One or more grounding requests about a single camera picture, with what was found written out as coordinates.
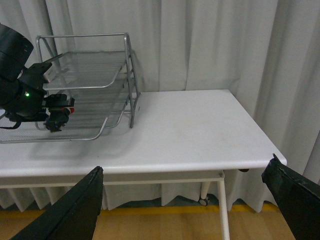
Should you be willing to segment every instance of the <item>table top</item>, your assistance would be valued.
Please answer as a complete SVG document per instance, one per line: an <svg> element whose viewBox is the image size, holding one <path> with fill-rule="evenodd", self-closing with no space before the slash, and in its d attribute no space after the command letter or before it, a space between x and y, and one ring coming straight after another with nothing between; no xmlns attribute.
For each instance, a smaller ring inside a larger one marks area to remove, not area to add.
<svg viewBox="0 0 320 240"><path fill-rule="evenodd" d="M0 144L0 177L265 168L287 161L228 90L143 92L93 141Z"/></svg>

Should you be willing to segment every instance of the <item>curtain fold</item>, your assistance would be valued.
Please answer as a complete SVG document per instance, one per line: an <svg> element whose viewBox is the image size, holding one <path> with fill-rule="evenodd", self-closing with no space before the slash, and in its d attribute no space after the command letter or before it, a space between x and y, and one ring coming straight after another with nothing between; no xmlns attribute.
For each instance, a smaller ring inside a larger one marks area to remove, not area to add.
<svg viewBox="0 0 320 240"><path fill-rule="evenodd" d="M229 89L284 154L288 166L318 182L319 13L318 1L0 0L0 22L32 43L37 35L128 32L143 92ZM122 43L55 41L57 53L79 46L113 49ZM28 64L37 61L34 51ZM225 171L229 209L238 198L257 212L263 201L273 201L261 181L262 171ZM197 200L200 187L105 186L104 208L158 197L165 205L177 195ZM40 202L38 193L43 191L34 189L27 191L27 202L36 192ZM47 192L51 195L41 205L63 191ZM215 185L209 192L218 194ZM27 205L14 192L0 193L2 207L14 199L21 209Z"/></svg>

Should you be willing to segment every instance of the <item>silver metal frame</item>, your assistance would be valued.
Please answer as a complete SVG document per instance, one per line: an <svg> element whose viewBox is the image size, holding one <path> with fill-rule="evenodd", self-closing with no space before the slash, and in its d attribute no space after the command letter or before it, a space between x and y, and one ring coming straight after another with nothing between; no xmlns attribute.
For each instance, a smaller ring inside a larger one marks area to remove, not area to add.
<svg viewBox="0 0 320 240"><path fill-rule="evenodd" d="M65 52L60 55L55 55L54 51L50 47L47 39L55 39L55 38L84 38L84 37L111 37L111 36L123 36L123 43L124 43L124 53L125 53L125 59L123 59L123 63L118 67L118 70L116 74L113 76L112 80L110 83L102 86L80 86L80 87L70 87L70 86L65 86L65 87L47 87L44 88L46 91L68 91L68 90L74 90L74 89L105 89L110 87L111 85L114 84L117 76L119 74L126 74L126 82L128 86L128 93L127 93L127 98L123 101L123 107L119 111L111 111L108 115L105 116L105 119L103 121L103 124L98 132L98 134L94 137L88 137L88 138L37 138L37 139L25 139L25 140L8 140L8 141L0 141L0 143L5 144L5 143L27 143L27 142L60 142L60 141L89 141L89 140L95 140L98 137L101 136L103 133L104 128L114 128L116 127L123 114L130 114L131 119L130 119L130 124L129 127L132 128L134 126L134 119L135 119L135 110L137 106L137 101L140 96L139 88L138 88L138 83L137 83L137 77L136 77L136 71L135 71L135 63L132 58L132 47L131 47L131 42L130 42L130 37L129 34L126 33L106 33L106 34L83 34L83 35L47 35L47 36L37 36L36 37L36 49L37 49L37 54L38 54L38 59L40 62L43 62L43 54L40 46L41 40L43 41L48 53L51 56L51 59L47 60L46 62L53 61L54 59L58 59L62 57L63 55L67 53L98 53L95 51L73 51L73 52ZM123 67L126 67L126 72L120 72ZM133 90L135 88L136 92L136 97L133 97ZM114 115L118 114L118 119L116 120L115 124L112 125L107 125L107 120L109 119L109 115Z"/></svg>

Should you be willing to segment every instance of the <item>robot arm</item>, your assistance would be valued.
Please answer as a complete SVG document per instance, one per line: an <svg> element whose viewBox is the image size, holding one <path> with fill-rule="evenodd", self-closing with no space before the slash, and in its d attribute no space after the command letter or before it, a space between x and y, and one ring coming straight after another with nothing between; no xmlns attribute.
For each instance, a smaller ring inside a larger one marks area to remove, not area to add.
<svg viewBox="0 0 320 240"><path fill-rule="evenodd" d="M45 122L48 130L58 132L68 122L69 108L75 100L67 100L65 94L45 97L43 86L48 82L44 74L52 63L35 63L26 68L33 48L20 33L0 24L0 108L10 121L16 122L11 129L18 128L22 122Z"/></svg>

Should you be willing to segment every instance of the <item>table leg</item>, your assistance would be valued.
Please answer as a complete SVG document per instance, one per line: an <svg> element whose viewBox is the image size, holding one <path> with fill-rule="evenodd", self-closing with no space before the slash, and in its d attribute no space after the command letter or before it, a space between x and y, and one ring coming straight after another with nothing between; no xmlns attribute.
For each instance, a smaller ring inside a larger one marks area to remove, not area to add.
<svg viewBox="0 0 320 240"><path fill-rule="evenodd" d="M218 184L218 194L219 194L222 239L230 240L225 180L222 179L218 181L217 184Z"/></svg>
<svg viewBox="0 0 320 240"><path fill-rule="evenodd" d="M200 193L200 198L201 199L206 199L210 187L210 181L204 181L201 184L201 193Z"/></svg>

